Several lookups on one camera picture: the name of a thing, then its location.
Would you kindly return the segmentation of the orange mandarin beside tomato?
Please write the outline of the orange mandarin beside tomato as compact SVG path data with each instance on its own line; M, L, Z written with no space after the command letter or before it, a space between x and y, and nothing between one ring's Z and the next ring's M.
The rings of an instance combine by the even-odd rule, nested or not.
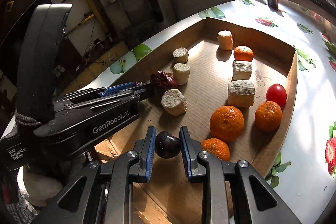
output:
M262 132L273 132L280 126L282 110L273 101L262 103L255 112L255 125Z

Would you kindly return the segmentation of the round sugarcane piece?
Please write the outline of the round sugarcane piece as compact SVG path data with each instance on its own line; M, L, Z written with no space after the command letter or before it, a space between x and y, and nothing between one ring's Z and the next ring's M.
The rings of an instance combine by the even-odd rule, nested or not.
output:
M161 98L161 105L173 116L187 112L187 100L178 89L167 90Z
M187 48L180 47L173 51L174 63L187 63L189 53Z
M190 75L190 66L184 63L176 63L173 67L173 79L178 85L187 83Z

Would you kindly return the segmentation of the red cherry tomato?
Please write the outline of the red cherry tomato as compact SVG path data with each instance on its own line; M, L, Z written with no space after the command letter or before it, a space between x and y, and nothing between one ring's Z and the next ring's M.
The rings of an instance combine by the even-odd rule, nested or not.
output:
M266 93L266 100L276 102L280 108L284 108L287 101L287 93L285 88L280 84L271 85Z

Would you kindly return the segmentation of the fruit print tablecloth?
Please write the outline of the fruit print tablecloth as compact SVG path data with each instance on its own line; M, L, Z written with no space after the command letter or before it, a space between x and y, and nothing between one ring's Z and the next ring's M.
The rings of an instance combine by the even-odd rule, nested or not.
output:
M5 170L60 163L104 140L52 189L34 223L315 223L335 192L335 71L321 26L301 9L259 0L202 11L117 59L87 86L53 100L41 5L23 44L20 96L46 118L1 139Z

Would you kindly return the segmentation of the pale sugarcane chunk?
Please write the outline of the pale sugarcane chunk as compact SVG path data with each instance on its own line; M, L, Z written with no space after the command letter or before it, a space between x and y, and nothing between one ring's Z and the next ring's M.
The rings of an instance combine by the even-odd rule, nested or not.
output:
M228 83L228 104L235 107L254 105L255 86L250 80L234 80Z

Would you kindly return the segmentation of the beige sugarcane chunk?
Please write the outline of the beige sugarcane chunk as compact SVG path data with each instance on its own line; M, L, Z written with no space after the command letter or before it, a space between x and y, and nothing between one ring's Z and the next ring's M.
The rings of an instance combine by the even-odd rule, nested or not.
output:
M233 62L233 77L236 80L249 80L252 74L252 62L235 60Z

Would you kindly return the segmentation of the round sugarcane piece near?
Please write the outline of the round sugarcane piece near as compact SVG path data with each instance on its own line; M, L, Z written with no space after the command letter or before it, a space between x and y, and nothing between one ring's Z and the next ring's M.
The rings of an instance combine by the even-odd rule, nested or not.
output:
M173 116L187 112L187 100L178 89L167 90L161 98L161 105Z

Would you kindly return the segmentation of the brown cardboard tray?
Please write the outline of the brown cardboard tray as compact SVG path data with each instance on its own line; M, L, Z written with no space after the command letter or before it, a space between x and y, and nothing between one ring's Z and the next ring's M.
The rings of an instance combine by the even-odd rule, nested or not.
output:
M294 47L264 32L213 18L202 19L170 35L125 73L114 75L108 81L110 85L147 81L156 71L171 72L173 51L179 47L188 49L190 77L180 87L188 103L187 112L174 117L158 101L143 101L141 118L112 137L117 151L129 148L136 137L146 133L148 125L174 135L181 126L187 126L193 139L202 141L210 137L211 115L228 103L227 85L233 76L234 55L217 44L221 30L232 33L234 46L250 47L254 53L250 77L255 86L254 105L242 109L244 131L228 145L231 160L248 160L262 176L270 171L284 143L294 109L297 53ZM280 127L275 132L264 133L254 124L255 111L265 102L266 91L272 84L284 86L287 101ZM180 156L170 160L155 157L150 181L134 188L134 207L145 223L200 223L201 197L201 185L187 182Z

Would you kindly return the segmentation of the orange mandarin tray back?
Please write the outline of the orange mandarin tray back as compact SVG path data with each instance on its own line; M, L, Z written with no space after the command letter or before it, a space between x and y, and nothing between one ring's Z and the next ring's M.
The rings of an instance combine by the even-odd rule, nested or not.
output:
M238 46L234 49L234 58L238 61L251 62L254 58L253 51L247 46Z

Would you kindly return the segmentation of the tan sugarcane piece far corner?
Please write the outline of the tan sugarcane piece far corner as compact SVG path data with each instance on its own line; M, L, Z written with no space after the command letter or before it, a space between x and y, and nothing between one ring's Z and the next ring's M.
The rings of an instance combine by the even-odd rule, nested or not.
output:
M218 32L219 48L224 51L231 51L233 48L232 33L227 30Z

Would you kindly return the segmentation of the dark plum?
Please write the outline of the dark plum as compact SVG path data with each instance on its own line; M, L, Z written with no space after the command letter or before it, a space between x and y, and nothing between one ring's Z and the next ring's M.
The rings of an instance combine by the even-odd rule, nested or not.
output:
M162 159L176 157L181 151L181 141L167 131L161 131L155 138L155 152Z

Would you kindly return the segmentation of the round sugarcane piece left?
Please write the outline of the round sugarcane piece left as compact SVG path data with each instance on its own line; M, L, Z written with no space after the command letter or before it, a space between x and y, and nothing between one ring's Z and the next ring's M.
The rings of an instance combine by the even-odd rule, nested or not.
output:
M189 53L187 48L180 47L173 51L174 63L187 63Z

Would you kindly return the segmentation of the green leafy vegetables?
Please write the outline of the green leafy vegetables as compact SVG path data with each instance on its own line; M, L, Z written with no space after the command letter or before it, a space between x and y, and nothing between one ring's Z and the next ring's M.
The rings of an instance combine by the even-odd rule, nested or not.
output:
M335 57L336 56L336 45L327 40L325 40L324 42L329 52Z

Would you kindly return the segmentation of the orange mandarin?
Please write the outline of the orange mandarin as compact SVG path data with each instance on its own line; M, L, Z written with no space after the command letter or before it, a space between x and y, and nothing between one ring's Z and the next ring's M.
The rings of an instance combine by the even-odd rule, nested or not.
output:
M244 116L234 106L217 108L210 118L211 135L224 142L235 141L244 131Z
M203 151L215 155L222 161L230 160L230 149L226 143L217 138L206 139L201 142Z
M282 110L273 101L262 103L255 112L255 125L262 132L273 132L280 126Z

